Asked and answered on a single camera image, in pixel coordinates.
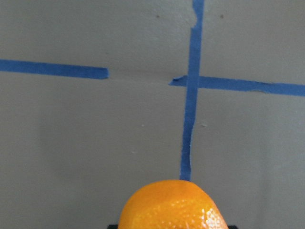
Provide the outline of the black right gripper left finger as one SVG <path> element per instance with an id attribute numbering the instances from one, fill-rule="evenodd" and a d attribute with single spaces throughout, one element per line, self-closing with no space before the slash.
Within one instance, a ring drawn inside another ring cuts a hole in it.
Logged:
<path id="1" fill-rule="evenodd" d="M 107 229 L 118 229 L 118 224 L 110 224 Z"/>

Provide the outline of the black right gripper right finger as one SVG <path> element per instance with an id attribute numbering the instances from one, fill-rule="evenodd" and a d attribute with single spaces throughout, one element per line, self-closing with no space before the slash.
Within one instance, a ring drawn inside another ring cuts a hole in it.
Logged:
<path id="1" fill-rule="evenodd" d="M 236 225 L 228 225 L 228 228 L 229 229 L 237 229 L 237 226 Z"/>

